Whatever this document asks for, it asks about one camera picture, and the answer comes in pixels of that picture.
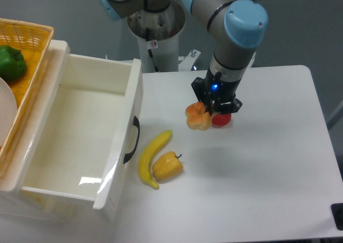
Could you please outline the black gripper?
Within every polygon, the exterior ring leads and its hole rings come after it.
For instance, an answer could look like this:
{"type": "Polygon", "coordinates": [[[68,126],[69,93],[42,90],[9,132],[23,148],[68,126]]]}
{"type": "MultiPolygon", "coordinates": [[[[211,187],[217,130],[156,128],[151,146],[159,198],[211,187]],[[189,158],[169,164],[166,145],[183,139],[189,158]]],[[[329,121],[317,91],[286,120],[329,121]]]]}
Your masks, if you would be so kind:
{"type": "Polygon", "coordinates": [[[241,79],[224,81],[224,73],[212,72],[208,68],[205,78],[197,77],[191,87],[199,102],[204,104],[204,112],[214,117],[216,114],[236,113],[242,102],[236,98],[236,90],[241,79]]]}

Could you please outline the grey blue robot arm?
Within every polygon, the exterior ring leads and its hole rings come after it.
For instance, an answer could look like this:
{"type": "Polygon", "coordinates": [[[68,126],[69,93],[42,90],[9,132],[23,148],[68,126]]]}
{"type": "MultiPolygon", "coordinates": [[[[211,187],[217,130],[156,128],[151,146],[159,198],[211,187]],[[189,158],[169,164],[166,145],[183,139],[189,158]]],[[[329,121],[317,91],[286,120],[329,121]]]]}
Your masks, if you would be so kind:
{"type": "Polygon", "coordinates": [[[178,69],[178,37],[190,14],[217,41],[205,78],[191,84],[210,114],[239,111],[238,85],[261,44],[268,15],[257,0],[99,0],[112,20],[126,19],[145,73],[178,69]]]}

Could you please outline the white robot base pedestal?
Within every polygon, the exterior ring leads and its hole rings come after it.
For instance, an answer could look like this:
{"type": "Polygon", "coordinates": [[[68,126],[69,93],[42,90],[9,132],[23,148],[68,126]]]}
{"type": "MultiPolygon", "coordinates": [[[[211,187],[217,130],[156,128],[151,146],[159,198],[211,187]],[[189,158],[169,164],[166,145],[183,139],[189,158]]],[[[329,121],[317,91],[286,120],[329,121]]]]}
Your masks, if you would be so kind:
{"type": "Polygon", "coordinates": [[[184,25],[185,12],[175,1],[161,12],[140,10],[128,17],[144,73],[178,71],[179,35],[184,25]]]}

